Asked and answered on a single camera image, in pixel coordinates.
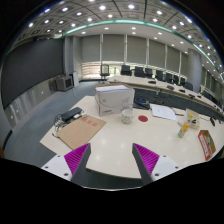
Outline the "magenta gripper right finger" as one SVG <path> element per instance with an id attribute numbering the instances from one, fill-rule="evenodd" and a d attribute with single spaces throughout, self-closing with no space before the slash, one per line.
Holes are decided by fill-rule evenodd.
<path id="1" fill-rule="evenodd" d="M 140 172 L 143 185 L 152 183 L 151 174 L 159 160 L 159 155 L 136 143 L 133 144 L 132 154 Z"/>

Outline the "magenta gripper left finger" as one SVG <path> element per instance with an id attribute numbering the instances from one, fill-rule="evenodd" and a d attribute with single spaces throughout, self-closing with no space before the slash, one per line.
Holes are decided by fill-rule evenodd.
<path id="1" fill-rule="evenodd" d="M 71 181 L 79 186 L 85 182 L 87 174 L 86 164 L 91 154 L 91 145 L 85 144 L 64 156 L 64 159 L 72 173 Z"/>

